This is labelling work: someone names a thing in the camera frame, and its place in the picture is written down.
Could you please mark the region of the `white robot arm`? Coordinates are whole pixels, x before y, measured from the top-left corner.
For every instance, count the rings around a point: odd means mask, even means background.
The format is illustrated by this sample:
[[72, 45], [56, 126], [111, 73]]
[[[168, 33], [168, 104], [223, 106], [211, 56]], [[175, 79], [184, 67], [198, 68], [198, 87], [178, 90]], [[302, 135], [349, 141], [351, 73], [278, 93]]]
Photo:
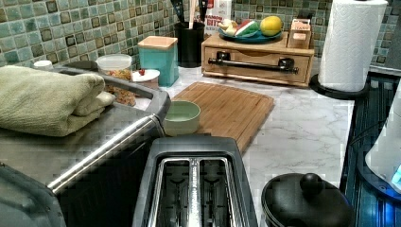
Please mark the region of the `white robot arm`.
[[401, 190], [401, 84], [398, 84], [389, 116], [365, 156], [367, 167], [397, 194]]

